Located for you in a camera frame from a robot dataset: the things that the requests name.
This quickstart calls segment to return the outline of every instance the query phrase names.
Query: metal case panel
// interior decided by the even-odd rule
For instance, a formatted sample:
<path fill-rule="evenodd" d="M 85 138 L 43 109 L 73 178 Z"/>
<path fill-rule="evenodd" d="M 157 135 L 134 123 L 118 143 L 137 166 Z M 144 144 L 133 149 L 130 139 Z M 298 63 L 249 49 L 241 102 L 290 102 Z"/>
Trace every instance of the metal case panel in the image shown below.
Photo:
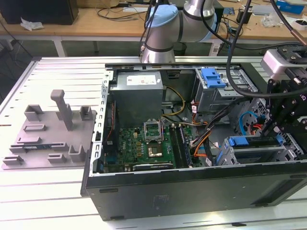
<path fill-rule="evenodd" d="M 297 174 L 301 169 L 296 164 L 280 164 L 130 173 L 88 178 L 87 191 L 103 220 L 266 207 L 279 204 L 306 185 L 307 170 Z M 108 181 L 113 185 L 103 186 Z"/>

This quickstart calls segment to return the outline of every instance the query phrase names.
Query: gray power supply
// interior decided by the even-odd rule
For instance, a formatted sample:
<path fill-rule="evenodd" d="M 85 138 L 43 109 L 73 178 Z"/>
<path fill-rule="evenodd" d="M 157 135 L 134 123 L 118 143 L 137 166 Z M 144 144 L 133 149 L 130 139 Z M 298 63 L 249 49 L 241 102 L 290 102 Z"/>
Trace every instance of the gray power supply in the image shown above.
<path fill-rule="evenodd" d="M 161 116 L 163 85 L 160 72 L 137 71 L 118 74 L 110 94 L 118 105 L 120 127 L 141 127 Z"/>

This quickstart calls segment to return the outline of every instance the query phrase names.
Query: motherboard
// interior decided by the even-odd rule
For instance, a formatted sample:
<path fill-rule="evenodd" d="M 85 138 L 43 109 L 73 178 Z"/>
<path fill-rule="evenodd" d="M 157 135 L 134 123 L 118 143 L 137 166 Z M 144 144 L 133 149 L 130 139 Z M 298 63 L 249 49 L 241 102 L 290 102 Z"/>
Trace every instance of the motherboard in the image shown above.
<path fill-rule="evenodd" d="M 193 139 L 189 126 L 121 128 L 117 156 L 107 156 L 105 169 L 112 171 L 173 169 L 191 165 L 189 142 Z"/>

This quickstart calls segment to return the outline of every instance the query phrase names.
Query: floor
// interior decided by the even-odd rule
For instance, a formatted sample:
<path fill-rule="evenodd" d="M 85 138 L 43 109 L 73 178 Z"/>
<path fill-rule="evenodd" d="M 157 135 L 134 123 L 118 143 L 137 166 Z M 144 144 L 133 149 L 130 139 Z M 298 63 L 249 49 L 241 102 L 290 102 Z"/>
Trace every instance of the floor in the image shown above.
<path fill-rule="evenodd" d="M 51 41 L 20 41 L 23 46 L 32 54 L 40 57 L 57 57 L 57 51 Z M 63 43 L 68 56 L 137 56 L 138 42 L 99 42 L 100 52 L 95 53 L 92 42 L 65 41 Z M 209 54 L 210 44 L 187 43 L 186 56 L 206 56 Z M 227 56 L 227 47 L 224 46 L 219 54 Z M 260 56 L 259 51 L 248 51 L 237 49 L 235 56 Z M 14 50 L 8 52 L 6 49 L 0 51 L 0 103 L 9 93 L 15 82 L 21 76 L 31 58 L 20 48 L 19 44 L 14 45 Z"/>

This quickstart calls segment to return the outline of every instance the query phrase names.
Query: slotted aluminum platform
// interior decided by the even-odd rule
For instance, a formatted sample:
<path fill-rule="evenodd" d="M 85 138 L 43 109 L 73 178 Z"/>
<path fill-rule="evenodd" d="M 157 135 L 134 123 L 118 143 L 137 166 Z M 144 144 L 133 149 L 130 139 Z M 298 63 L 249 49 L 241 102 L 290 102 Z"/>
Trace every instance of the slotted aluminum platform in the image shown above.
<path fill-rule="evenodd" d="M 226 57 L 182 57 L 177 61 L 226 63 Z M 261 58 L 235 57 L 233 61 L 252 63 L 268 80 L 260 66 Z M 99 111 L 105 63 L 138 62 L 137 57 L 56 57 L 31 62 L 0 105 L 0 156 L 6 155 L 14 142 L 28 104 L 40 104 L 45 111 L 56 110 L 55 103 L 50 101 L 50 93 L 53 89 L 63 89 L 65 102 L 72 110 L 90 105 Z M 69 226 L 74 230 L 89 227 L 104 230 L 215 230 L 234 228 L 231 223 L 235 222 L 246 224 L 240 230 L 289 230 L 307 226 L 307 188 L 276 207 L 103 222 L 91 199 L 80 196 L 82 176 L 83 168 L 0 172 L 0 229 L 61 229 Z"/>

